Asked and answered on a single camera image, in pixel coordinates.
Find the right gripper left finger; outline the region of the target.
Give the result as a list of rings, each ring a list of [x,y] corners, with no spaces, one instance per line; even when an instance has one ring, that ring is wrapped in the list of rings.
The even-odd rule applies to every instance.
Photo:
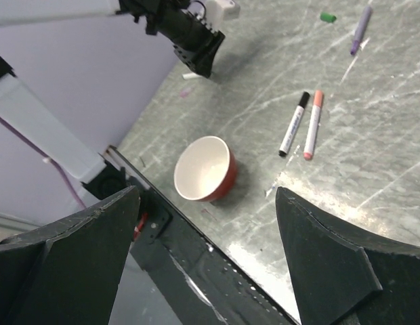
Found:
[[[107,324],[139,207],[132,186],[0,242],[0,324]]]

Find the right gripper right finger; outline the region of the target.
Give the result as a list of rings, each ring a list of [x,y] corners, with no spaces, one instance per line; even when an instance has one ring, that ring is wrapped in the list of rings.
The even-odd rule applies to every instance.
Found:
[[[293,191],[276,214],[302,324],[420,324],[420,246],[344,221]]]

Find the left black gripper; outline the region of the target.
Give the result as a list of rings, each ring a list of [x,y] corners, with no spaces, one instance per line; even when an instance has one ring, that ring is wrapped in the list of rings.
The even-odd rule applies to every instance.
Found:
[[[189,12],[189,5],[189,1],[145,1],[146,34],[167,37],[180,61],[193,73],[209,78],[225,35]]]

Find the white pen green tip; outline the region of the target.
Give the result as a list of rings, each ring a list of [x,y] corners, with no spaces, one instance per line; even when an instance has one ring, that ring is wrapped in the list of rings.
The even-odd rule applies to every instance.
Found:
[[[182,75],[183,80],[191,80],[191,79],[196,79],[199,78],[200,75],[199,74],[195,74],[193,72],[190,73],[185,73]]]

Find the white pen black tip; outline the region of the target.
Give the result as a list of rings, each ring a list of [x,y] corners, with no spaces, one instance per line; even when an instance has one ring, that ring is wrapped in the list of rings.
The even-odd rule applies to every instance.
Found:
[[[295,134],[297,133],[299,124],[301,122],[301,118],[303,116],[304,110],[305,108],[302,108],[298,105],[296,106],[293,116],[291,118],[291,121],[289,123],[289,126],[287,128],[287,131],[285,133],[285,136],[282,139],[280,148],[278,149],[279,156],[284,157],[289,152],[289,149],[293,142],[293,138],[295,137]]]

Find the black pen cap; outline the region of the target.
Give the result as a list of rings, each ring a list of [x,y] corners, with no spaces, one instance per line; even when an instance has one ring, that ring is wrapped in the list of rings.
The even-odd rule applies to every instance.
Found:
[[[308,104],[309,99],[310,99],[310,94],[307,91],[304,91],[302,93],[302,96],[301,96],[301,99],[298,103],[298,106],[300,106],[302,108],[305,108]]]

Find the white pen pink tip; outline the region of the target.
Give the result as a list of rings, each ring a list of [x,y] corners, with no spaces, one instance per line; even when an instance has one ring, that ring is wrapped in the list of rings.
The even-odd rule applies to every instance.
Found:
[[[306,142],[303,149],[303,157],[306,160],[312,160],[312,157],[314,155],[316,136],[318,132],[318,124],[320,121],[321,108],[318,106],[312,105],[310,122],[308,125],[308,132],[306,135]]]

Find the pink pen cap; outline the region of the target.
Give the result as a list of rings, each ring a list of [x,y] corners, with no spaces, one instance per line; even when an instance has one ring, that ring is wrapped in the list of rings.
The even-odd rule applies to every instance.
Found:
[[[323,103],[323,98],[324,98],[324,93],[321,90],[317,89],[314,93],[313,105],[321,108],[322,103]]]

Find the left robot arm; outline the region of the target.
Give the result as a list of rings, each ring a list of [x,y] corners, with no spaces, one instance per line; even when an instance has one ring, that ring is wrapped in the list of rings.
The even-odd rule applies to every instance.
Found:
[[[238,17],[234,1],[0,1],[0,26],[49,22],[91,16],[131,14],[146,19],[146,34],[161,33],[176,56],[193,73],[208,78],[214,57],[225,39],[223,21]],[[14,73],[0,56],[0,123],[53,165],[67,185],[69,177],[99,200],[129,186],[125,170],[117,169],[69,131]]]

